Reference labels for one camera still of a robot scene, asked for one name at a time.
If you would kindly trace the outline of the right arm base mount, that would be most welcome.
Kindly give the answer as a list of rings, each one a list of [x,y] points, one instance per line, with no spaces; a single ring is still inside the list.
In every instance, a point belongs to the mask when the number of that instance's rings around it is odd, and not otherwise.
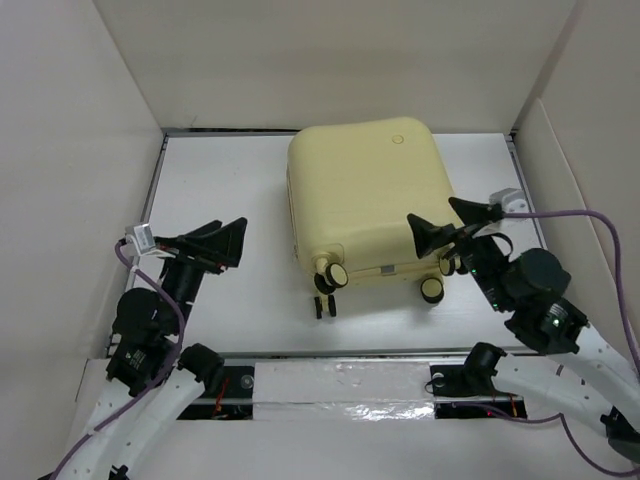
[[[521,397],[492,393],[487,387],[473,386],[464,377],[461,364],[431,365],[430,374],[424,389],[433,396],[435,418],[438,420],[528,419]]]

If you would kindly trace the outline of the yellow hard-shell suitcase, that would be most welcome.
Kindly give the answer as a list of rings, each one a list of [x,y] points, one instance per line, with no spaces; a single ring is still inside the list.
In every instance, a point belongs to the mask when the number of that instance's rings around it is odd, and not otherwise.
[[[460,225],[454,190],[429,128],[411,117],[305,128],[287,150],[295,256],[314,284],[317,318],[336,316],[335,293],[415,281],[422,299],[445,296],[445,248],[415,249],[407,217]]]

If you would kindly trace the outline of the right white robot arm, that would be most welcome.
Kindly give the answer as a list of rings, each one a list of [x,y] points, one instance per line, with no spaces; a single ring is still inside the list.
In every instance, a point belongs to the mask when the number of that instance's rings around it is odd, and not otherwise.
[[[477,343],[445,389],[451,398],[514,394],[548,404],[604,437],[619,455],[639,460],[639,360],[627,360],[564,296],[570,274],[544,248],[510,258],[496,245],[505,235],[490,226],[506,220],[577,217],[577,210],[530,212],[515,201],[488,204],[452,197],[463,224],[437,226],[410,213],[407,222],[418,257],[439,248],[460,260],[494,311],[509,314],[505,327],[531,357]]]

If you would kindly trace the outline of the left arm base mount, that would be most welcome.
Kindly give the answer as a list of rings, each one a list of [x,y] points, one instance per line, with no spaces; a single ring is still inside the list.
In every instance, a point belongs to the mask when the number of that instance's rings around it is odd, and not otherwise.
[[[178,416],[179,420],[238,421],[253,418],[255,368],[251,365],[227,366],[213,393],[205,393]]]

